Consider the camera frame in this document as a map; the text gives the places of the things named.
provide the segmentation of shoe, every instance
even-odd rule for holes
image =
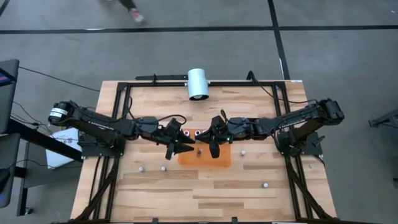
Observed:
[[[140,25],[144,23],[145,18],[141,15],[141,13],[139,13],[138,9],[130,9],[129,13],[130,16],[132,16],[132,18],[136,21],[136,23]]]

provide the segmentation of computer screen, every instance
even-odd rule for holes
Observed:
[[[0,71],[0,86],[13,83],[13,80],[8,77],[3,71]]]

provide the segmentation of black cable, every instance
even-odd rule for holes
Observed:
[[[390,127],[390,128],[398,129],[397,127],[395,127],[395,126],[393,126],[391,124],[381,123],[381,125],[385,125],[385,126]]]
[[[34,119],[34,118],[25,110],[25,108],[24,108],[20,103],[17,103],[17,102],[15,102],[15,101],[13,101],[13,103],[15,103],[16,105],[20,106],[21,109],[25,112],[25,114],[27,114],[30,118],[32,118],[32,120],[34,120],[34,121],[36,121],[36,122],[39,122],[39,123],[42,123],[41,121]]]
[[[270,97],[274,97],[272,94],[270,94],[261,84],[260,84],[260,82],[259,82],[259,80],[257,80],[257,78],[252,78],[252,80],[253,80],[253,82],[254,83],[256,83],[259,87],[261,87],[262,88],[262,90],[264,90]],[[316,99],[312,99],[312,100],[307,100],[307,101],[290,101],[290,100],[288,100],[288,102],[289,103],[309,103],[309,102],[311,102],[311,101],[315,101],[316,103],[318,103],[318,101],[316,100]]]
[[[33,125],[33,126],[36,126],[36,127],[39,127],[39,126],[41,125],[41,124],[36,123],[36,122],[31,123],[31,122],[28,122],[28,121],[26,121],[26,120],[21,120],[21,119],[19,119],[19,118],[14,117],[13,115],[11,115],[10,117],[11,117],[12,119],[14,119],[14,120],[16,120],[16,121],[18,121],[18,122],[24,123],[24,124],[30,124],[30,125]]]
[[[131,113],[131,107],[132,107],[132,97],[131,97],[131,96],[129,96],[129,100],[130,100],[130,106],[129,106],[128,113],[129,113],[129,115],[131,116],[131,118],[132,118],[133,120],[135,120],[136,118],[135,118],[134,115],[132,115],[132,113]]]
[[[98,165],[100,164],[100,160],[101,160],[101,156],[98,157],[97,163],[95,164],[95,171],[94,171],[93,183],[92,183],[92,185],[91,185],[91,191],[90,191],[90,197],[89,197],[89,199],[88,199],[88,203],[91,202],[91,198],[92,198],[92,196],[93,196],[94,185],[95,185],[95,179],[96,179],[96,176],[97,176],[97,170],[98,170]]]
[[[76,166],[76,167],[54,167],[54,166],[50,166],[50,165],[39,164],[38,162],[33,161],[33,160],[31,160],[31,159],[23,159],[23,160],[19,160],[19,161],[13,163],[13,164],[12,164],[11,166],[9,166],[7,169],[10,169],[11,167],[17,165],[17,163],[19,163],[19,162],[24,162],[24,161],[33,162],[34,164],[36,164],[36,165],[38,165],[38,166],[50,167],[50,168],[53,168],[53,169],[59,169],[59,168],[62,168],[62,169],[81,168],[81,166]]]
[[[184,122],[183,122],[181,125],[184,125],[184,124],[187,122],[186,117],[184,117],[184,116],[182,116],[182,115],[180,115],[180,114],[171,114],[171,115],[168,115],[168,116],[166,116],[166,117],[164,117],[164,118],[160,118],[160,119],[158,119],[157,121],[163,121],[164,119],[171,118],[171,117],[179,117],[179,118],[184,119]]]
[[[318,161],[320,161],[323,166],[325,167],[325,161],[323,161],[323,159],[321,159],[321,157],[319,157],[319,155],[313,155]]]
[[[14,116],[18,117],[19,119],[21,119],[21,120],[25,121],[26,123],[29,123],[29,122],[28,122],[28,120],[26,120],[25,118],[23,118],[23,117],[19,116],[18,114],[11,113],[11,115],[14,115]]]
[[[71,85],[75,85],[75,86],[78,86],[78,87],[81,87],[81,88],[85,88],[85,89],[87,89],[87,90],[100,92],[99,90],[95,90],[95,89],[93,89],[93,88],[88,88],[88,87],[85,87],[85,86],[82,86],[82,85],[79,85],[79,84],[76,84],[76,83],[68,82],[68,81],[66,81],[66,80],[62,80],[62,79],[60,79],[60,78],[56,78],[56,77],[53,77],[53,76],[51,76],[51,75],[44,74],[44,73],[42,73],[42,72],[38,72],[38,71],[31,70],[31,69],[28,69],[28,68],[24,68],[24,67],[21,67],[21,66],[20,66],[19,68],[24,69],[24,70],[27,70],[27,71],[30,71],[30,72],[33,72],[33,73],[37,73],[37,74],[39,74],[39,75],[44,75],[45,77],[53,78],[53,79],[55,79],[55,80],[58,80],[58,81],[61,81],[61,82],[67,83],[67,84],[71,84]]]

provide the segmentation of person's leg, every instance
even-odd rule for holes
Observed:
[[[134,4],[132,0],[119,0],[119,2],[126,7],[129,11],[130,15],[134,18],[136,23],[142,24],[144,22],[144,16],[139,13],[137,6]]]
[[[137,9],[137,6],[134,4],[132,0],[119,0],[119,2],[126,7],[128,11],[131,9]]]

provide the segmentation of black stand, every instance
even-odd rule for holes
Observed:
[[[369,120],[369,125],[372,128],[377,128],[380,124],[388,124],[393,128],[398,128],[398,110],[391,111],[377,119]]]

